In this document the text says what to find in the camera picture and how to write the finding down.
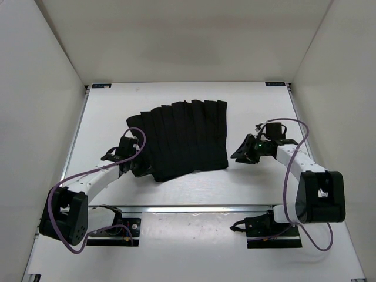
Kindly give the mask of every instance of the pleated fabric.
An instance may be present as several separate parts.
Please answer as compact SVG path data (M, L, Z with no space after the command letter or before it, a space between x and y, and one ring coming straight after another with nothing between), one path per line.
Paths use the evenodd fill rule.
M227 102L193 100L161 105L127 119L145 132L146 146L134 161L136 177L152 174L163 182L195 170L225 169ZM142 135L133 130L139 140Z

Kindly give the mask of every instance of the purple cable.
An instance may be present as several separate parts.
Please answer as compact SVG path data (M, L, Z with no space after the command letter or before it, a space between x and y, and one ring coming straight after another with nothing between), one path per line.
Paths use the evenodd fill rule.
M306 131L305 136L303 137L302 141L296 146L295 151L294 151L294 153L291 156L291 159L290 159L290 161L289 161L289 163L287 165L286 174L284 176L284 183L283 183L283 210L284 210L284 215L286 216L287 221L291 225L299 225L302 228L302 230L305 232L305 234L310 239L310 241L315 246L315 248L317 248L320 251L329 251L330 248L331 248L331 246L333 245L333 240L334 240L333 231L332 231L331 226L330 226L329 223L327 223L327 224L328 224L329 231L330 231L330 243L329 243L328 247L322 249L322 248L320 248L320 247L317 246L316 242L312 239L311 235L308 233L308 231L306 230L306 228L301 223L297 223L297 222L292 222L291 221L290 217L288 216L288 212L287 212L287 183L288 183L288 176L290 174L291 167L293 165L294 159L296 157L296 154L298 153L299 148L304 144L304 142L308 138L308 135L310 134L310 129L309 129L308 125L305 124L304 122L302 122L302 121L300 121L298 119L290 119L289 117L282 117L282 118L279 118L279 119L270 119L266 123L275 122L275 121L278 121L278 120L289 120L289 121L292 121L292 122L297 122L297 123L303 125L305 127L305 131Z
M143 138L143 143L142 143L142 146L140 147L140 150L138 150L132 157L129 157L125 160L120 160L116 163L111 163L110 165L108 164L107 166L102 166L102 167L99 167L97 169L92 169L92 170L88 170L87 172L81 172L81 173L78 173L78 174L75 174L75 175L72 175L72 176L69 176L61 181L59 181L50 191L49 195L48 195L48 199L47 199L47 209L48 209L48 215L49 215L49 219L51 221L51 224L52 224L52 227L54 229L54 231L56 232L56 234L58 235L59 239L61 242L63 242L63 244L65 245L65 247L71 251L73 254L80 254L82 251L83 251L83 248L85 248L85 244L86 244L86 241L88 240L88 236L89 234L93 233L93 232L96 232L96 231L104 231L104 230L107 230L107 229L111 229L111 228L115 228L115 227L122 227L124 228L125 230L128 231L129 233L129 236L130 236L130 241L132 242L132 245L133 245L133 237L132 237L132 234L130 233L130 230L128 227L126 227L125 225L122 225L122 224L118 224L118 225L114 225L114 226L107 226L107 227L104 227L104 228L101 228L101 229L98 229L98 230L95 230L93 232L90 232L88 234L86 234L85 238L84 238L84 241L83 241L83 244L81 246L81 248L79 250L75 250L72 248L71 245L69 245L69 243L65 240L63 234L60 232L59 230L59 227L56 223L56 220L53 216L53 212L52 212L52 196L54 194L54 192L56 191L56 189L64 182L67 182L69 180L72 180L74 178L77 178L77 177L80 177L80 176L86 176L86 175L89 175L89 174L92 174L94 172L98 172L100 170L103 170L103 169L108 169L110 167L113 167L113 166L117 166L117 165L121 165L122 163L125 163L125 162L129 162L130 160L133 160L135 159L140 153L141 151L143 150L143 148L145 147L145 144L146 144L146 136L145 136L145 133L139 129L139 128L136 128L136 127L131 127L131 128L128 128L125 133L123 134L123 136L125 136L125 134L127 134L127 132L129 132L130 130L137 130L138 132L140 132L142 134L142 138Z

